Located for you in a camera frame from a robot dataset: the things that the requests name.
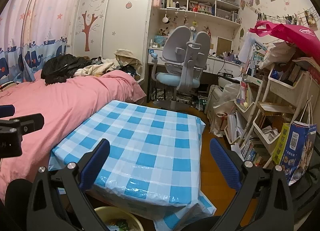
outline chair base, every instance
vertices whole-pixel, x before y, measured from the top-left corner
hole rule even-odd
[[[182,111],[188,109],[190,106],[181,102],[172,100],[159,100],[153,102],[156,106],[171,111]]]

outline blue checkered tablecloth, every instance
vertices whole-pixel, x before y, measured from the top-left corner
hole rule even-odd
[[[78,162],[106,138],[110,155],[93,191],[158,231],[181,229],[216,210],[199,188],[204,127],[195,116],[112,101],[52,149],[49,170]]]

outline pink bag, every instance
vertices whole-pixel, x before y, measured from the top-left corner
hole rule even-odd
[[[304,26],[274,24],[269,21],[258,21],[251,33],[262,37],[271,35],[289,43],[296,44],[307,56],[313,57],[320,64],[320,41],[315,32]]]

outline blue grip pad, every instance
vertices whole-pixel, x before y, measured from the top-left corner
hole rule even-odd
[[[15,113],[13,105],[0,106],[0,118],[12,117]]]
[[[82,191],[86,191],[92,187],[105,161],[109,156],[109,141],[103,139],[101,140],[101,142],[98,144],[98,149],[93,150],[95,153],[80,173],[79,188]]]
[[[222,145],[215,138],[210,141],[210,152],[228,183],[228,186],[239,191],[241,188],[239,170],[223,149]]]

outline qr code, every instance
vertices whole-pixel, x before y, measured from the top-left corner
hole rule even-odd
[[[299,139],[299,134],[296,132],[292,132],[292,137],[291,137],[291,141],[290,141],[290,148],[294,151],[297,148],[298,139]]]

